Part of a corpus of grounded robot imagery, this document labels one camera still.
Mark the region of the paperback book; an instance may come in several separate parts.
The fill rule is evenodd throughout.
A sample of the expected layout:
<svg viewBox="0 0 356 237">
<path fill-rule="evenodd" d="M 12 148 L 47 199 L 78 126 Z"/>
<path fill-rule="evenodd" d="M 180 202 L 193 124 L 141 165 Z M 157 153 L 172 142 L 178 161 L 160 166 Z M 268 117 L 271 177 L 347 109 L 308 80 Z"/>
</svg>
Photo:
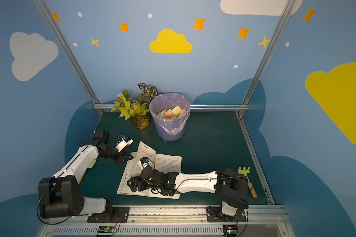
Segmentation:
<svg viewBox="0 0 356 237">
<path fill-rule="evenodd" d="M 118 195 L 134 195 L 153 198 L 179 199 L 179 194 L 173 196 L 162 195 L 162 186 L 157 185 L 151 188 L 149 174 L 152 171 L 161 173 L 180 173 L 182 167 L 182 157 L 157 154 L 157 152 L 145 143 L 140 142 L 136 152 L 132 153 L 133 159 L 128 161 L 117 190 Z M 130 187 L 130 180 L 136 177 L 145 177 L 146 183 L 141 179 L 139 184 L 146 185 L 146 188 L 136 188 L 135 192 Z"/>
</svg>

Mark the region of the yellow sticky note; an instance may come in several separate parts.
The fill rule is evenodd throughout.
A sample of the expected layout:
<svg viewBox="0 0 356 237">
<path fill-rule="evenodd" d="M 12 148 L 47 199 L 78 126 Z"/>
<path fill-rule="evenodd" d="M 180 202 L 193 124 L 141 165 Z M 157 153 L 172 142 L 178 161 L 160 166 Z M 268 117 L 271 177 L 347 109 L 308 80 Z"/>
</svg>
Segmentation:
<svg viewBox="0 0 356 237">
<path fill-rule="evenodd" d="M 174 116 L 179 116 L 182 113 L 182 108 L 180 106 L 176 106 L 172 109 L 172 113 Z"/>
</svg>

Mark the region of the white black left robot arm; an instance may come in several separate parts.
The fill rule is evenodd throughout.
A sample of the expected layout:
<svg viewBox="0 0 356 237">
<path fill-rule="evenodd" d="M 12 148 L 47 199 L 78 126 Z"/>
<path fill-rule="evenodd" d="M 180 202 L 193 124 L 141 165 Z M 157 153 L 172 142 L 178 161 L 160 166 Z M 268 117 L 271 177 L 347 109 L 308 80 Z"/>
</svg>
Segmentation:
<svg viewBox="0 0 356 237">
<path fill-rule="evenodd" d="M 84 140 L 73 158 L 54 176 L 43 178 L 38 184 L 39 201 L 37 218 L 46 225 L 50 219 L 63 217 L 65 220 L 73 216 L 97 215 L 94 221 L 104 218 L 106 222 L 114 219 L 115 212 L 110 200 L 104 198 L 85 197 L 80 183 L 90 164 L 98 157 L 114 160 L 121 164 L 133 159 L 126 147 L 133 140 L 121 135 L 115 145 L 109 144 L 110 133 L 100 130 L 91 140 Z"/>
</svg>

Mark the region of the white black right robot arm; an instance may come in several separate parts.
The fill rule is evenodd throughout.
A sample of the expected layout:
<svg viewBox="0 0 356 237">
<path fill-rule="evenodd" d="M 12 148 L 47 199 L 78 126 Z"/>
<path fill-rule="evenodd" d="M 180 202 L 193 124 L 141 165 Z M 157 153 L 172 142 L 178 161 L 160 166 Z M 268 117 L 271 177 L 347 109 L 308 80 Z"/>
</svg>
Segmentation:
<svg viewBox="0 0 356 237">
<path fill-rule="evenodd" d="M 204 174 L 163 173 L 152 168 L 149 162 L 141 161 L 139 176 L 128 179 L 132 193 L 150 190 L 153 194 L 173 197 L 189 192 L 204 192 L 217 195 L 223 215 L 234 217 L 239 209 L 248 209 L 249 180 L 227 167 Z"/>
</svg>

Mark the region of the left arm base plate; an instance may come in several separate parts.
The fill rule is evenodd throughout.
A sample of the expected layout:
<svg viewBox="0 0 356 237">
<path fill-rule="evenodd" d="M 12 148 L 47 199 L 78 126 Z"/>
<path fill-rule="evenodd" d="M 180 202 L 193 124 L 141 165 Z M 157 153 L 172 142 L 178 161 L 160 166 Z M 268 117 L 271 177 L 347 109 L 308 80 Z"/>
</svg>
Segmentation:
<svg viewBox="0 0 356 237">
<path fill-rule="evenodd" d="M 126 206 L 113 206 L 112 211 L 91 214 L 88 217 L 88 223 L 127 223 L 130 208 Z"/>
</svg>

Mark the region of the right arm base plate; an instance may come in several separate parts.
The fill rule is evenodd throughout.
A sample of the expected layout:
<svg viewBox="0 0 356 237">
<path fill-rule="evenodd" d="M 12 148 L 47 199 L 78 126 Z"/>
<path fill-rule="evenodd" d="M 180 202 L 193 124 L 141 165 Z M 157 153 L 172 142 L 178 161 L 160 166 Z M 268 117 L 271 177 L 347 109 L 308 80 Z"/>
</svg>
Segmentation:
<svg viewBox="0 0 356 237">
<path fill-rule="evenodd" d="M 220 206 L 208 206 L 206 207 L 207 222 L 247 222 L 247 214 L 244 209 L 238 209 L 234 216 L 228 216 L 222 213 Z"/>
</svg>

